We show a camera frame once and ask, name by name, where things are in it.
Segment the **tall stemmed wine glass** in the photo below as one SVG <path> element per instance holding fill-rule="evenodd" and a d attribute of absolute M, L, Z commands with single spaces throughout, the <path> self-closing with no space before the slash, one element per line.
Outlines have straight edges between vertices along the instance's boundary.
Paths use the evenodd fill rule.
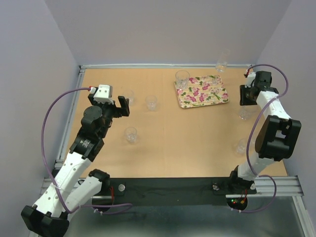
<path fill-rule="evenodd" d="M 216 66 L 215 66 L 215 69 L 222 73 L 225 71 L 226 67 L 227 67 L 227 59 L 230 55 L 230 51 L 228 49 L 223 49 L 220 56 L 219 56 L 219 59 L 217 60 L 217 63 L 216 63 Z"/>

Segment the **large clear tumbler glass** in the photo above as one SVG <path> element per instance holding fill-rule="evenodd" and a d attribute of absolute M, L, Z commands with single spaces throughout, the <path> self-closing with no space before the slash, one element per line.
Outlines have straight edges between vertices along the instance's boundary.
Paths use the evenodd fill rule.
<path fill-rule="evenodd" d="M 177 89 L 185 89 L 187 87 L 190 74 L 185 70 L 180 70 L 175 74 L 175 84 Z"/>

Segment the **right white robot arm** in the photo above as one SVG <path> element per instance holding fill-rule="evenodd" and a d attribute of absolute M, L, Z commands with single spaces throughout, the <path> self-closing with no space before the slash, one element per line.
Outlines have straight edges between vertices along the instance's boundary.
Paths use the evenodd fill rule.
<path fill-rule="evenodd" d="M 278 90 L 271 86 L 272 74 L 266 71 L 246 72 L 246 84 L 240 88 L 240 105 L 258 105 L 265 118 L 255 140 L 254 152 L 237 166 L 227 180 L 233 193 L 250 190 L 255 178 L 269 165 L 292 156 L 302 124 L 292 119 L 280 102 Z"/>

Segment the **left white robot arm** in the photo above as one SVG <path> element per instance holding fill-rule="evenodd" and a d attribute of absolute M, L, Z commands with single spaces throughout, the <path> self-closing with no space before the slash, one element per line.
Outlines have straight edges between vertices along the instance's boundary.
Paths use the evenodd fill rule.
<path fill-rule="evenodd" d="M 83 112 L 81 128 L 64 164 L 44 194 L 21 212 L 27 228 L 42 237 L 64 236 L 72 215 L 94 194 L 106 194 L 110 188 L 109 174 L 97 169 L 80 187 L 74 185 L 102 149 L 113 119 L 129 116 L 129 100 L 119 96 L 120 107 L 117 107 L 108 97 L 89 95 L 88 98 L 91 106 Z"/>

